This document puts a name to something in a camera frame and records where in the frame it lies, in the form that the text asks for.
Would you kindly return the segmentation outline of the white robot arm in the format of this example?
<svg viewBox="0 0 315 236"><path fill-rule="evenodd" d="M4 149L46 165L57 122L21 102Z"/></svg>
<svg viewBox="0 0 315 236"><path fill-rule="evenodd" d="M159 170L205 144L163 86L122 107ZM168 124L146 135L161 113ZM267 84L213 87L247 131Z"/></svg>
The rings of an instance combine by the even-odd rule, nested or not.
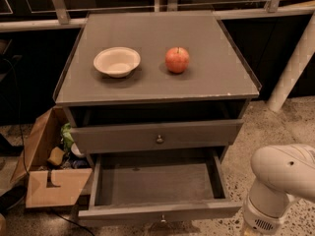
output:
<svg viewBox="0 0 315 236"><path fill-rule="evenodd" d="M291 206L315 203L315 148L293 144L257 149L251 157L255 175L243 204L245 224L260 235L274 235Z"/></svg>

